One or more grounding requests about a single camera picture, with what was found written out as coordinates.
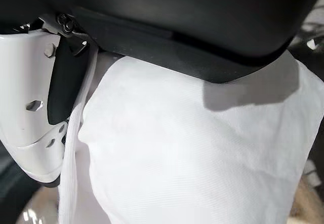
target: white fabric bag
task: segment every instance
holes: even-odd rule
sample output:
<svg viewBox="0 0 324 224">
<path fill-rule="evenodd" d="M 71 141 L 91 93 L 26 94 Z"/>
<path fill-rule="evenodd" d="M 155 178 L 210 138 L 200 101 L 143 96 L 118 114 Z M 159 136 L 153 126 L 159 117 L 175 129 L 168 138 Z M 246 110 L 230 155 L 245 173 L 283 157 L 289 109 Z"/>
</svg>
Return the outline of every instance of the white fabric bag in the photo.
<svg viewBox="0 0 324 224">
<path fill-rule="evenodd" d="M 323 82 L 288 52 L 227 84 L 124 57 L 78 137 L 112 224 L 280 224 L 323 112 Z"/>
</svg>

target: screw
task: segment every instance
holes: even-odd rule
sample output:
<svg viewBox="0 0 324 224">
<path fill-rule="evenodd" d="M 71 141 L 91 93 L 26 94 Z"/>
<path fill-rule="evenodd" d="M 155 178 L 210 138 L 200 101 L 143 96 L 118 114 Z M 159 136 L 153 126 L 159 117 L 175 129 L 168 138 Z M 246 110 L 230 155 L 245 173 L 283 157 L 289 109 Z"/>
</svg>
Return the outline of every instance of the screw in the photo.
<svg viewBox="0 0 324 224">
<path fill-rule="evenodd" d="M 54 56 L 55 49 L 56 49 L 56 47 L 54 44 L 52 44 L 52 43 L 47 44 L 45 47 L 45 50 L 44 50 L 44 55 L 46 55 L 46 57 L 48 57 L 48 58 Z"/>
</svg>

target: white plastic housing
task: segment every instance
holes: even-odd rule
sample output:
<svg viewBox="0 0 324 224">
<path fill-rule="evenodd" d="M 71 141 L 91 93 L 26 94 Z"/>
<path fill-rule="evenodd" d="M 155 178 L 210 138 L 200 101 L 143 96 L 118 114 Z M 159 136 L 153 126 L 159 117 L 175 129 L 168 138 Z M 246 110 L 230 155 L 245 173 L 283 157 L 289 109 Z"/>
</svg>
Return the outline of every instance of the white plastic housing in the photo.
<svg viewBox="0 0 324 224">
<path fill-rule="evenodd" d="M 67 129 L 66 122 L 50 125 L 47 117 L 55 56 L 44 51 L 59 41 L 40 30 L 0 35 L 0 140 L 22 169 L 43 183 L 60 174 Z"/>
</svg>

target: tan surface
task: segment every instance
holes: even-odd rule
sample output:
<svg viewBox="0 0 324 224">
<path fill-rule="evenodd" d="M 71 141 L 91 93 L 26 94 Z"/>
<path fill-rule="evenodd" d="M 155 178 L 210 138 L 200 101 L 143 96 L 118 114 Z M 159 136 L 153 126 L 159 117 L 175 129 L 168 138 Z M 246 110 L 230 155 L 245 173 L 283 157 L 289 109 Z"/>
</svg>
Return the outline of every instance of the tan surface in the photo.
<svg viewBox="0 0 324 224">
<path fill-rule="evenodd" d="M 324 224 L 324 209 L 317 193 L 302 177 L 287 224 Z"/>
</svg>

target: white strap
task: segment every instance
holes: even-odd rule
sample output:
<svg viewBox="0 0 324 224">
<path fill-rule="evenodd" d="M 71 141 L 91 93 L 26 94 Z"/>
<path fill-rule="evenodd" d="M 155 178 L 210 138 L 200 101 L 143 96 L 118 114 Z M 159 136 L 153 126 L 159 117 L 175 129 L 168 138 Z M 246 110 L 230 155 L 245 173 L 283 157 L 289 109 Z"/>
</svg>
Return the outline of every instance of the white strap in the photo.
<svg viewBox="0 0 324 224">
<path fill-rule="evenodd" d="M 80 91 L 74 103 L 66 133 L 64 159 L 61 171 L 59 224 L 72 224 L 76 208 L 77 179 L 75 165 L 75 144 L 79 131 L 81 115 L 85 106 L 97 63 L 98 47 L 90 47 L 90 63 Z"/>
</svg>

